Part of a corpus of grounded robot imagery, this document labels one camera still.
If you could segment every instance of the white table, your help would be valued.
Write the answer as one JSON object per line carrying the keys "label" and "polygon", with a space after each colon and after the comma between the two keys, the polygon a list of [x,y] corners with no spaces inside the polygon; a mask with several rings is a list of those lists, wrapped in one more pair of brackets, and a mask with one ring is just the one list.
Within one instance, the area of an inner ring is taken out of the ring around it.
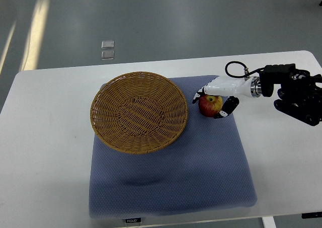
{"label": "white table", "polygon": [[[244,62],[250,70],[296,63],[311,74],[322,72],[311,53],[296,51],[17,74],[0,115],[0,227],[97,227],[88,211],[94,138],[90,106],[103,83],[132,71],[169,78],[225,75],[224,66],[232,60]],[[276,111],[276,91],[277,87],[271,98],[240,98],[234,112],[258,196],[256,205],[148,217],[141,226],[321,211],[322,124],[311,127]],[[106,224],[124,226],[121,220]]]}

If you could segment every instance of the black cable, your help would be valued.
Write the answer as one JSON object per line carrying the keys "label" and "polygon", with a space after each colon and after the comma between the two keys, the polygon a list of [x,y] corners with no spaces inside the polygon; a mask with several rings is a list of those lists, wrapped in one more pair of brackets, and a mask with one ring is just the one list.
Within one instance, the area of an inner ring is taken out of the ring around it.
{"label": "black cable", "polygon": [[247,68],[247,66],[242,62],[239,62],[239,61],[231,61],[231,62],[229,62],[228,64],[226,64],[225,72],[229,77],[232,77],[232,78],[245,78],[245,77],[248,77],[248,76],[250,76],[250,75],[252,75],[254,73],[258,73],[259,71],[262,71],[263,69],[265,69],[265,68],[258,68],[257,70],[254,70],[254,71],[249,72],[249,73],[244,74],[244,75],[232,75],[232,74],[230,74],[228,72],[228,66],[231,65],[232,63],[238,63],[238,64],[242,65],[244,68]]}

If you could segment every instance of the robotic hand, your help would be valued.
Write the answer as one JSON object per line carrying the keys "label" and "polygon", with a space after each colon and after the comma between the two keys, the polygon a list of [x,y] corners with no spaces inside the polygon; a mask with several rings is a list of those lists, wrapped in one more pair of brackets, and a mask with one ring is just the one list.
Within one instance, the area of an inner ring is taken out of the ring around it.
{"label": "robotic hand", "polygon": [[[241,64],[245,74],[231,75],[227,68],[232,63]],[[316,86],[316,83],[322,83],[320,74],[310,76],[309,71],[296,69],[295,64],[267,65],[248,72],[248,68],[238,61],[229,62],[225,72],[229,77],[217,77],[203,86],[195,94],[192,102],[196,103],[202,95],[229,97],[214,118],[231,114],[239,104],[238,96],[271,97],[274,84],[280,84],[281,88],[277,92],[280,99],[274,101],[278,111],[311,126],[316,126],[322,121],[322,88]],[[259,77],[250,76],[256,72]]]}

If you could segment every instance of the gray floor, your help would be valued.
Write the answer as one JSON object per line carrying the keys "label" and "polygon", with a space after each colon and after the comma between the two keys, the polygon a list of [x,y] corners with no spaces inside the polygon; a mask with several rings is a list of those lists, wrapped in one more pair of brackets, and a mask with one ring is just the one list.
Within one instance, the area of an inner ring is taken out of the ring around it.
{"label": "gray floor", "polygon": [[[0,0],[0,110],[21,68],[36,0]],[[322,64],[321,0],[50,0],[37,68],[308,50]],[[101,60],[101,41],[115,59]],[[276,217],[280,227],[321,227],[322,219]],[[193,227],[263,227],[260,219]]]}

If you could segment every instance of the basket rim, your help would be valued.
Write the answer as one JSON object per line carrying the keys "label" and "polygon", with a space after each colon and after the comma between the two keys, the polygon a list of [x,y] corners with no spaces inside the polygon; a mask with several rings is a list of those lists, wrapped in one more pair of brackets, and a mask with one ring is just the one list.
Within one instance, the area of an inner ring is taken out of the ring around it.
{"label": "basket rim", "polygon": [[[163,79],[164,81],[167,81],[173,88],[176,89],[176,91],[178,91],[179,95],[182,97],[182,100],[183,100],[183,103],[184,103],[184,120],[183,120],[183,123],[182,123],[182,126],[180,128],[180,130],[177,132],[177,134],[172,138],[170,139],[169,141],[165,142],[164,144],[162,145],[159,145],[153,149],[147,149],[147,150],[144,150],[144,151],[129,151],[129,150],[123,150],[117,146],[114,146],[110,143],[108,143],[104,136],[102,136],[99,132],[99,130],[96,128],[96,125],[94,123],[94,114],[93,114],[93,111],[94,111],[94,105],[95,105],[95,102],[97,100],[97,97],[104,92],[104,90],[106,89],[106,87],[108,85],[110,85],[111,83],[113,82],[116,82],[118,80],[121,80],[122,78],[124,77],[127,77],[129,75],[139,75],[139,74],[148,74],[148,75],[153,75],[153,76],[156,76],[156,77],[159,77],[161,79]],[[97,137],[100,139],[100,141],[102,141],[105,145],[107,145],[108,147],[114,149],[114,150],[117,150],[117,151],[120,151],[122,153],[127,153],[127,154],[148,154],[148,153],[153,153],[155,151],[158,151],[160,149],[163,149],[165,148],[166,146],[172,144],[181,134],[182,132],[184,131],[186,125],[187,125],[187,122],[188,122],[188,104],[187,104],[187,100],[186,100],[186,97],[185,95],[183,94],[182,90],[170,79],[168,79],[167,77],[163,76],[163,75],[160,75],[160,74],[157,74],[157,73],[152,73],[152,72],[148,72],[148,71],[135,71],[135,72],[129,72],[129,73],[124,73],[124,74],[121,74],[113,79],[111,79],[110,81],[108,81],[107,83],[105,83],[104,85],[101,86],[100,90],[96,93],[93,101],[92,101],[92,104],[91,104],[91,109],[90,109],[90,119],[91,119],[91,125],[92,125],[92,128],[95,132],[95,134],[97,135]]]}

